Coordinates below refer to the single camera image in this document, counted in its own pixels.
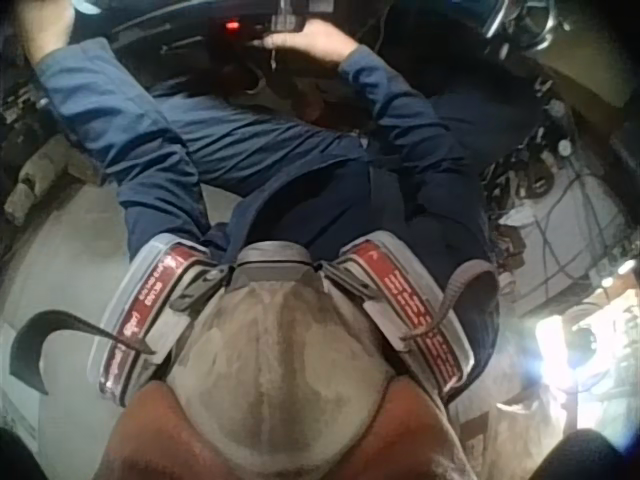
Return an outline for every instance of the hand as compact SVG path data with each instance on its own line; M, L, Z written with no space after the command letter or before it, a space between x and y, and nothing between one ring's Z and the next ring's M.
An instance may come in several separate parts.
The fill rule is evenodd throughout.
M342 63L359 44L323 20L309 20L300 33L275 33L257 42L268 50L296 50L322 62Z
M16 29L33 66L54 50L67 46L75 19L71 0L15 2Z

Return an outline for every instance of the blue coverall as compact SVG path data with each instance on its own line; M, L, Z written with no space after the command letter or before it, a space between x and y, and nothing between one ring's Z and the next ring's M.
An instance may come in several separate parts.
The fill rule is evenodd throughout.
M481 95L428 101L364 46L340 74L377 122L368 149L352 135L193 97L179 81L153 98L102 39L53 52L36 73L67 135L118 184L132 257L172 233L220 262L261 240L288 240L331 260L383 229L407 243L441 287L463 262L490 259L478 176L486 160L474 157L473 136L464 133L478 123L465 112L478 114ZM445 121L448 106L457 113ZM491 161L506 153L492 152ZM209 224L201 183L244 198L229 224ZM470 381L497 338L494 296L480 289L456 308L476 357Z

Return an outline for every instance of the person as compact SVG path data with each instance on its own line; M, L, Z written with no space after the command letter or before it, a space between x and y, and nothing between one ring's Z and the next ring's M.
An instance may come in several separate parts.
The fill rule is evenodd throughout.
M350 242L386 230L410 248L443 289L459 265L491 260L479 173L483 162L508 150L500 150L506 148L500 139L498 149L482 161L476 158L478 132L466 135L471 129L465 115L477 115L476 106L491 111L481 92L427 100L371 50L324 21L309 20L301 33L267 36L261 47L296 50L333 65L368 102L377 130L365 147L353 135L191 95L181 79L160 86L152 96L118 63L105 40L69 45L74 23L69 0L17 0L16 18L26 55L61 128L118 185L132 258L157 235L170 233L206 247L221 264L234 262L245 246L266 240L303 246L314 261L333 260ZM514 139L511 148L522 139ZM486 147L487 139L482 143ZM228 224L210 226L201 184L243 197ZM495 298L493 286L479 286L456 305L475 357L467 384L478 378L493 352ZM305 299L295 301L263 302L261 312L266 313L258 318L255 312L247 314L255 320L247 328L264 322L278 330L273 309L280 314L283 305L295 309ZM249 309L249 300L243 302L234 309ZM317 316L321 306L310 305L317 308L304 311ZM285 407L266 401L272 397L264 385L272 382L265 375L286 369L291 358L277 354L289 341L287 332L278 330L271 337L264 328L261 334L247 333L255 342L238 350L245 356L236 359L239 364L224 389L198 390L206 371L191 385L197 398L188 401L175 382L143 388L112 432L96 478L473 478L445 413L409 376L390 374L395 367L378 361L382 354L367 363L369 373L347 382L348 355L337 351L333 337L324 337L324 343L322 336L314 337L320 342L314 355L307 352L300 361L311 373L324 372L323 378L331 380L325 385L329 392L308 404ZM223 348L229 344L225 341L216 340L216 345ZM205 343L203 348L201 355L214 346ZM258 362L247 373L242 362L253 354L267 358L269 368ZM336 359L344 363L336 365ZM330 372L323 370L329 367ZM358 392L366 388L369 374L380 379L379 394L371 398ZM302 395L306 383L299 378L277 378L275 396ZM362 401L362 414L356 409L340 417L348 425L337 417L314 417L343 383ZM209 408L198 410L193 402ZM212 405L224 405L226 411ZM226 417L214 421L216 415ZM352 421L348 435L336 433L351 428ZM259 467L249 469L229 461L231 454L224 453L233 450L231 440L214 441L208 432L214 423L224 424L225 440L252 445L238 453L247 463L263 457L266 463L256 460ZM315 425L324 432L322 440L338 438L323 443L331 454L320 455L317 464L316 457L309 460L298 442L313 448L322 442L300 434L299 424ZM271 441L272 434L277 441ZM304 458L284 470L274 466L288 465L289 454Z

